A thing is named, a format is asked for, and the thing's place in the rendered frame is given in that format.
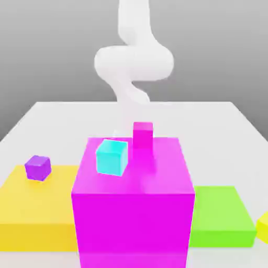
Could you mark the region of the small purple cube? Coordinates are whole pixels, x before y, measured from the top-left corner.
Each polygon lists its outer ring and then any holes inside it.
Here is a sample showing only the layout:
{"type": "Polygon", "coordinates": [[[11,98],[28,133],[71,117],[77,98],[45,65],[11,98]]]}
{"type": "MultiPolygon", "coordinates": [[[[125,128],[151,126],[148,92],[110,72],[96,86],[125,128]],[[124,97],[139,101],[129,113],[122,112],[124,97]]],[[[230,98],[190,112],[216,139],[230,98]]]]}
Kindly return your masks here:
{"type": "Polygon", "coordinates": [[[27,179],[44,181],[52,170],[50,158],[34,155],[25,163],[25,170],[27,179]]]}

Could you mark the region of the small cyan cube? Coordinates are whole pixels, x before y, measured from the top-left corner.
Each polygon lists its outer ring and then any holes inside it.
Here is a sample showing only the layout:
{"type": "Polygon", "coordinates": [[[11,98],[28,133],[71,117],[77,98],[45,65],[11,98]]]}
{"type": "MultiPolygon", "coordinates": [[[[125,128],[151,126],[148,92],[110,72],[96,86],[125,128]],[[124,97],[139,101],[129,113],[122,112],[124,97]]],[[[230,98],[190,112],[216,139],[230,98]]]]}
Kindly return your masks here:
{"type": "Polygon", "coordinates": [[[96,149],[98,173],[122,176],[128,165],[128,143],[104,139],[96,149]]]}

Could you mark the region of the large green box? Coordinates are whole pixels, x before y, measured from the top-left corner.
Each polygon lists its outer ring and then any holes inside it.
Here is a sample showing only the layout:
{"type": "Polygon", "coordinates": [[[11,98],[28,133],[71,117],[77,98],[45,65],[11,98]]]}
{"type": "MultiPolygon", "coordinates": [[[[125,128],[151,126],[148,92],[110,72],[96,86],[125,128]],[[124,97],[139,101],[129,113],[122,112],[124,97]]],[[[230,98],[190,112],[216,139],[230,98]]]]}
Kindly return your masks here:
{"type": "Polygon", "coordinates": [[[255,225],[234,186],[195,186],[189,246],[250,248],[255,225]]]}

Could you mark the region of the large magenta box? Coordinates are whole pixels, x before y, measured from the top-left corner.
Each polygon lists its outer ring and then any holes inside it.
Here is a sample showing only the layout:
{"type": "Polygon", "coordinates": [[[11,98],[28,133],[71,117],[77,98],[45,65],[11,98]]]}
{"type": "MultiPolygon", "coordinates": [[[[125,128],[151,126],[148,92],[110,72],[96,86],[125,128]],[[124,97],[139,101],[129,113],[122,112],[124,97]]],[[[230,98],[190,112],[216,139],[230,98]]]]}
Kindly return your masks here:
{"type": "Polygon", "coordinates": [[[186,268],[195,191],[177,138],[129,148],[122,176],[99,174],[89,138],[71,192],[81,268],[186,268]]]}

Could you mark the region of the small yellow cube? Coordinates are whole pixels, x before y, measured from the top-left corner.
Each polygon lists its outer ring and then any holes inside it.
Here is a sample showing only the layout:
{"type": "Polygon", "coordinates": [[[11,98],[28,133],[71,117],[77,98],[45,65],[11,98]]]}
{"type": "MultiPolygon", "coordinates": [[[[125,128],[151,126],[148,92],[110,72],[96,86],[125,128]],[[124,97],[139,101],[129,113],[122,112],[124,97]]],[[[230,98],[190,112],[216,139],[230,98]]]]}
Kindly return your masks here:
{"type": "Polygon", "coordinates": [[[256,237],[268,244],[268,211],[256,222],[256,237]]]}

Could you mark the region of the small pink cube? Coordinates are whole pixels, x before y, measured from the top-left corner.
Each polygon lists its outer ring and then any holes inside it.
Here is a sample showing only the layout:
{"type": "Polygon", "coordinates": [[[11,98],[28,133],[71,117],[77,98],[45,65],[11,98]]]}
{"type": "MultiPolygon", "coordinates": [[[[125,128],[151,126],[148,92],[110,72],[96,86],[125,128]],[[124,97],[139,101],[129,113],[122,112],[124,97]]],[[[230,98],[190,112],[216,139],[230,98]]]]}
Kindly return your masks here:
{"type": "Polygon", "coordinates": [[[153,147],[153,123],[133,123],[133,147],[136,149],[152,149],[153,147]]]}

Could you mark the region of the large yellow box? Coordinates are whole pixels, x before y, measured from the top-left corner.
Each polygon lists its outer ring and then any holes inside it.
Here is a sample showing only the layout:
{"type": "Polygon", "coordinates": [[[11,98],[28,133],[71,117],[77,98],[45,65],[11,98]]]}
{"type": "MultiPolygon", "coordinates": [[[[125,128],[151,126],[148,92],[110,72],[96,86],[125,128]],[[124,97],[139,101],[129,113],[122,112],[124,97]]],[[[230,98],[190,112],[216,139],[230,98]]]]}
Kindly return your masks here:
{"type": "Polygon", "coordinates": [[[54,165],[44,181],[16,166],[0,187],[0,252],[76,252],[71,190],[76,165],[54,165]]]}

